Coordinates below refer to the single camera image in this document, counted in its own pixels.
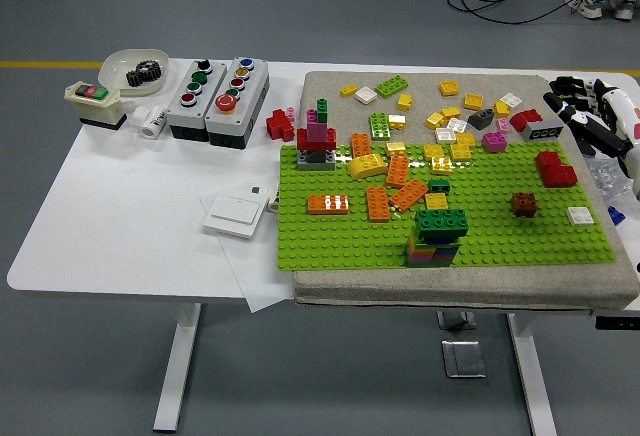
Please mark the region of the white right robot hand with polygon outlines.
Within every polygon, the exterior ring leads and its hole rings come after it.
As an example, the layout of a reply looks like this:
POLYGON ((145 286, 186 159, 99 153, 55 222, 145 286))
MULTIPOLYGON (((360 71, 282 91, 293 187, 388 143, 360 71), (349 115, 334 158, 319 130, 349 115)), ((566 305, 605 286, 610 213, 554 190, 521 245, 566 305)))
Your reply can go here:
POLYGON ((639 108, 622 89, 599 79, 560 76, 543 100, 575 137, 616 158, 639 181, 639 108))

